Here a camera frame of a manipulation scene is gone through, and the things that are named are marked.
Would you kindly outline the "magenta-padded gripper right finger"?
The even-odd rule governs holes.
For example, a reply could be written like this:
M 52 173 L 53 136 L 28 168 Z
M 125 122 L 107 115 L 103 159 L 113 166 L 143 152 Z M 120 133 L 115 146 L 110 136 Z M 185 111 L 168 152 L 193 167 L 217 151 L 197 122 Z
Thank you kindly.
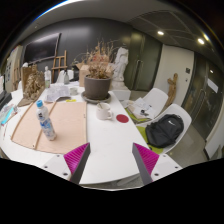
M 134 143 L 132 154 L 135 158 L 143 185 L 159 180 L 182 169 L 167 154 L 158 155 L 150 149 Z

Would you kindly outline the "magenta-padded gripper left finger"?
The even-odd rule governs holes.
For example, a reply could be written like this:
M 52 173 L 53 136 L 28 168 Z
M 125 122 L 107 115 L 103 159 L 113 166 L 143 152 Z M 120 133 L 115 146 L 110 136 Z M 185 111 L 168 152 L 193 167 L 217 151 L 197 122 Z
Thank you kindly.
M 90 144 L 85 143 L 64 155 L 56 154 L 42 166 L 42 169 L 79 184 L 89 155 Z

